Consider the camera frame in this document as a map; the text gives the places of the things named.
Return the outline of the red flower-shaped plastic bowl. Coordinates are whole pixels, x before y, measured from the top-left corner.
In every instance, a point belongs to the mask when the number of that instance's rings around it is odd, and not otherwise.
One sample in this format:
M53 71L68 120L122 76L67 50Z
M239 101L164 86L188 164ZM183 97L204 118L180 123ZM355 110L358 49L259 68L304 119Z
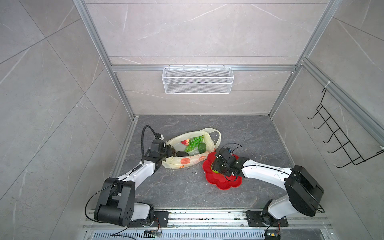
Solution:
M237 188L243 183L242 177L227 177L216 173L212 170L211 166L216 159L215 152L208 154L207 159L203 163L203 170L205 172L205 178L208 183L215 185L222 191L227 191L230 188Z

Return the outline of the cream plastic bag fruit print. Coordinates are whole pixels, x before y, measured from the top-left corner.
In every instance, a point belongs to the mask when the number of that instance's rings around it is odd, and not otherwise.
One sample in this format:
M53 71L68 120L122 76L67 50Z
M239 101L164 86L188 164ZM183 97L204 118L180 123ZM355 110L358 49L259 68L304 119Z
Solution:
M167 157L162 165L175 170L203 162L220 146L221 139L221 132L212 128L174 137L167 141L167 145L171 146L171 156Z

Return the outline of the red strawberry fake fruit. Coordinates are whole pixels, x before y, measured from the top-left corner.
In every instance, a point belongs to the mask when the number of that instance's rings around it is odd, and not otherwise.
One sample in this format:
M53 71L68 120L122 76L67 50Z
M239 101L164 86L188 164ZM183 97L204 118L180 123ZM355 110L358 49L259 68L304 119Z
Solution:
M181 144L185 145L185 146L188 146L190 144L190 140L189 139L186 139L184 141L181 141Z

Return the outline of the dark green fake fruit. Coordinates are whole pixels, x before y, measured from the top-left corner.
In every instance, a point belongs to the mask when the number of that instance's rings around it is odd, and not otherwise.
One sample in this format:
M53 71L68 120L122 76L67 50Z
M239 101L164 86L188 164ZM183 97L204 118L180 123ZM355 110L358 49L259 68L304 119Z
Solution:
M198 151L200 154L205 153L207 151L207 145L205 143L199 143Z

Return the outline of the dark avocado fake fruit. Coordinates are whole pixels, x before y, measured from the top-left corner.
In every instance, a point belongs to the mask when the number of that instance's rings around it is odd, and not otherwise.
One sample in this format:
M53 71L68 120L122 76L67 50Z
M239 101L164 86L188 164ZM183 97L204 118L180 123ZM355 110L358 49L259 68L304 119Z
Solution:
M183 152L183 151L179 151L179 152L176 152L176 157L188 157L189 154L187 152Z

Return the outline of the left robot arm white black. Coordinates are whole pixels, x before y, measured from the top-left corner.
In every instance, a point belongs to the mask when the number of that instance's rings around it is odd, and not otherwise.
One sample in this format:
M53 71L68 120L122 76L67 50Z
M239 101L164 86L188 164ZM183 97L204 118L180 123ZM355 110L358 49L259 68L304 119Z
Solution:
M155 221L154 207L137 202L136 189L161 167L162 161L172 155L170 145L163 140L154 140L151 148L144 153L144 160L131 171L118 178L106 179L95 206L94 220L121 227L127 227L131 222L151 226Z

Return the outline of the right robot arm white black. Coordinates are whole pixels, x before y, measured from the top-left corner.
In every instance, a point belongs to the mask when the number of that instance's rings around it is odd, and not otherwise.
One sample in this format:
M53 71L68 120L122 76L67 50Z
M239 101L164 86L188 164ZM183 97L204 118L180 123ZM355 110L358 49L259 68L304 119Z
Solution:
M227 181L230 177L235 180L256 179L287 192L283 197L266 203L260 214L265 225L276 224L284 217L296 213L313 217L317 212L325 212L320 204L324 189L302 166L281 168L265 165L245 157L236 157L229 148L214 153L212 160L212 172L224 176Z

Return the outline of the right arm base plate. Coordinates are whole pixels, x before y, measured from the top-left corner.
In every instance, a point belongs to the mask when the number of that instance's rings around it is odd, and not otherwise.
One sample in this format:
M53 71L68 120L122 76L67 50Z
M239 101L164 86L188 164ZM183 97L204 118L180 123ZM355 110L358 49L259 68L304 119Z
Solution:
M248 221L249 227L288 227L288 221L286 217L282 219L275 219L268 213L262 211L251 211L248 210L245 212L246 219Z

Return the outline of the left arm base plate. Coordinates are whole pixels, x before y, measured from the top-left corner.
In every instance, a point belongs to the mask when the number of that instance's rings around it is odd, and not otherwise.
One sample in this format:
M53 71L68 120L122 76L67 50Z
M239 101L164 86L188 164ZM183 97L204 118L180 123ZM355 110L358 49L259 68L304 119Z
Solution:
M135 220L131 221L129 227L132 228L165 228L168 226L170 212L167 211L155 211L153 221L150 220Z

